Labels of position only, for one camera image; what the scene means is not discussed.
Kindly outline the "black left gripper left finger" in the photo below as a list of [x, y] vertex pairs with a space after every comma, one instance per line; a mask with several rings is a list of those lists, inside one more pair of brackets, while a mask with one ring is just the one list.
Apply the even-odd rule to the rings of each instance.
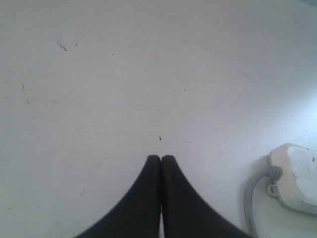
[[121, 200], [79, 238], [158, 238], [161, 160], [149, 155]]

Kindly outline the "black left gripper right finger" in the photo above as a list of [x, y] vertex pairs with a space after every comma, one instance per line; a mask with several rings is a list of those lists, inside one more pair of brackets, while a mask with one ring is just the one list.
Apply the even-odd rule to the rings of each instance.
[[161, 205], [166, 238], [248, 238], [195, 191], [172, 155], [161, 159]]

